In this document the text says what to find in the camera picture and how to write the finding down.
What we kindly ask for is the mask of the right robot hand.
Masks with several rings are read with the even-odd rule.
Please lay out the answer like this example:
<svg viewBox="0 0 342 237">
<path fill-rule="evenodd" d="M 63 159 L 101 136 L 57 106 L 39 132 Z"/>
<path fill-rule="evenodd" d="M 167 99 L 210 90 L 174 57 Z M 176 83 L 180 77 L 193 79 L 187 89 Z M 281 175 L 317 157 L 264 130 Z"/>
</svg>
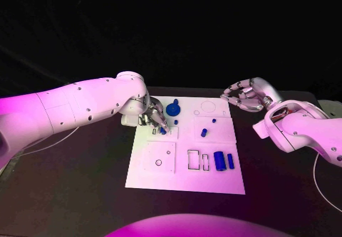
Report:
<svg viewBox="0 0 342 237">
<path fill-rule="evenodd" d="M 275 88 L 259 77 L 241 80 L 228 86 L 220 99 L 251 113 L 264 109 L 268 111 L 284 101 Z"/>
</svg>

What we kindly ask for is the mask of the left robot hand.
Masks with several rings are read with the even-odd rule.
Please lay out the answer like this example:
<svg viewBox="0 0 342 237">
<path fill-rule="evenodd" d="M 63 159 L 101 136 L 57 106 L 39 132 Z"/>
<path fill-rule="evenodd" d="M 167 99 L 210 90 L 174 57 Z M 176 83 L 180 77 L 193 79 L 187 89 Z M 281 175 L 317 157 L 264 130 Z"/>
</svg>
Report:
<svg viewBox="0 0 342 237">
<path fill-rule="evenodd" d="M 151 126 L 164 135 L 170 129 L 167 119 L 163 114 L 163 105 L 157 98 L 150 97 L 150 103 L 145 112 L 138 116 L 138 125 Z"/>
</svg>

